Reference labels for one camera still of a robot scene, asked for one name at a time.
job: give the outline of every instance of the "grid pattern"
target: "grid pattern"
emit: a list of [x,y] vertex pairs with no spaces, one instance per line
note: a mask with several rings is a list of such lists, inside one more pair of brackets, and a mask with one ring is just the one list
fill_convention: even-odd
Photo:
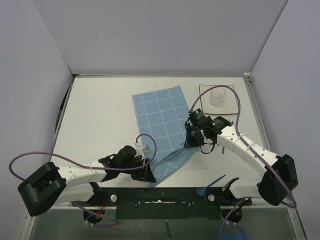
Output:
[[[139,132],[151,135],[156,142],[157,153],[150,166],[158,184],[179,169],[194,152],[183,148],[189,107],[180,86],[136,94],[132,98]],[[150,158],[154,145],[147,136],[141,140],[149,145],[146,157]]]

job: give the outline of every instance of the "clear glass cup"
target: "clear glass cup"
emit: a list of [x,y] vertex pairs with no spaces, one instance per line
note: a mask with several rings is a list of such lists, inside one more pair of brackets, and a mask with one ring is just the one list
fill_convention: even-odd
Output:
[[209,103],[216,108],[222,108],[226,101],[226,90],[223,87],[217,87],[210,91]]

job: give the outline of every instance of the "white table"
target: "white table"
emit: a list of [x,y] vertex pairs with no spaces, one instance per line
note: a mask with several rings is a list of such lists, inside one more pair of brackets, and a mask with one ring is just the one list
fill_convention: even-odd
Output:
[[[241,101],[239,130],[262,146],[254,111],[241,77],[76,77],[54,153],[88,164],[117,153],[125,145],[133,146],[139,134],[133,94],[180,85],[191,107],[199,96],[199,84],[234,85]],[[223,117],[236,120],[235,114]],[[222,146],[216,146],[214,151],[207,155],[197,151],[183,167],[157,187],[206,186],[224,174],[226,177],[215,186],[221,187],[235,177],[258,177],[258,174],[233,152],[228,149],[225,149],[223,155],[221,152]],[[71,165],[56,157],[53,157],[52,161],[57,166]],[[147,183],[132,180],[130,175],[121,173],[113,180],[100,183],[100,186],[147,187]]]

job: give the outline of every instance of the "green pen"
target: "green pen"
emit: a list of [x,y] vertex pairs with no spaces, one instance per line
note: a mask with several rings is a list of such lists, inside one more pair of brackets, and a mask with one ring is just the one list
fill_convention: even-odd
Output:
[[222,152],[221,152],[221,153],[222,153],[222,154],[225,154],[225,147],[224,147],[224,146],[222,147]]

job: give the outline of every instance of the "white wall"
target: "white wall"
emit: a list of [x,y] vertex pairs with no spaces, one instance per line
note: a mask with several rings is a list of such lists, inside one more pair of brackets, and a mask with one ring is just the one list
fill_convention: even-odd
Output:
[[242,75],[288,0],[33,0],[74,74]]
[[[0,33],[0,232],[1,239],[15,240],[27,210],[9,161],[26,151],[52,150],[72,76],[31,0],[1,1]],[[45,160],[26,157],[13,167],[26,177]]]
[[289,0],[253,69],[271,144],[296,164],[308,239],[320,236],[320,1]]

